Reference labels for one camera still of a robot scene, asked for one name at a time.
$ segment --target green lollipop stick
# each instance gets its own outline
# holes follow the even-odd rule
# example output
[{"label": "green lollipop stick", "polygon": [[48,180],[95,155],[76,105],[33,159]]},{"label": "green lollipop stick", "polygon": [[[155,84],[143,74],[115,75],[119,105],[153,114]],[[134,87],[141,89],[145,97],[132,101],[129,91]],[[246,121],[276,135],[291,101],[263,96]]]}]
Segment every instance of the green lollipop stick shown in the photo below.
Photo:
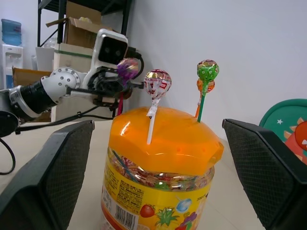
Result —
[{"label": "green lollipop stick", "polygon": [[203,104],[205,102],[205,96],[208,90],[209,82],[213,81],[220,71],[219,66],[213,60],[204,60],[197,65],[197,75],[202,81],[202,96],[200,104],[200,112],[198,114],[197,121],[201,122],[201,115],[203,111]]}]

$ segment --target white wall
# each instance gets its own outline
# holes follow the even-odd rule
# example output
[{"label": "white wall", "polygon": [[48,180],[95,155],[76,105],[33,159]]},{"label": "white wall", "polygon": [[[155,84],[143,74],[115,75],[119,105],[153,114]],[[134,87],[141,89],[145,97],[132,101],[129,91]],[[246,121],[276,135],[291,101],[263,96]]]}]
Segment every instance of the white wall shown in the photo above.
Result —
[{"label": "white wall", "polygon": [[[22,24],[24,68],[32,69],[31,55],[35,55],[35,47],[37,46],[37,0],[1,0],[0,18],[17,21]],[[57,18],[57,13],[42,10],[41,43],[56,30],[56,26],[47,28],[45,24]]]},{"label": "white wall", "polygon": [[[161,105],[194,114],[196,65],[217,61],[202,120],[220,137],[223,118],[258,124],[275,103],[307,97],[307,1],[136,0],[132,11],[130,45],[145,59],[142,76],[164,69],[173,80]],[[130,100],[130,108],[150,104],[145,91]]]}]

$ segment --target pineapple illustration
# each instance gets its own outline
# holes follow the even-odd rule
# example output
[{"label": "pineapple illustration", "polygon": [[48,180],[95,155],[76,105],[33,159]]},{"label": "pineapple illustration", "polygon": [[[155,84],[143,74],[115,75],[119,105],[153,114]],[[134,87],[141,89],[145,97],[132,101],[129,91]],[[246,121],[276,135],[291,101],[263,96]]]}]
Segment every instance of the pineapple illustration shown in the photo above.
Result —
[{"label": "pineapple illustration", "polygon": [[159,210],[156,215],[159,218],[159,221],[156,222],[156,230],[174,230],[178,227],[178,224],[175,222],[179,216],[173,216],[174,214],[173,207],[165,207],[163,210]]},{"label": "pineapple illustration", "polygon": [[299,118],[297,126],[291,126],[293,133],[284,131],[283,135],[287,139],[286,146],[305,164],[307,157],[304,152],[307,151],[307,121]]}]

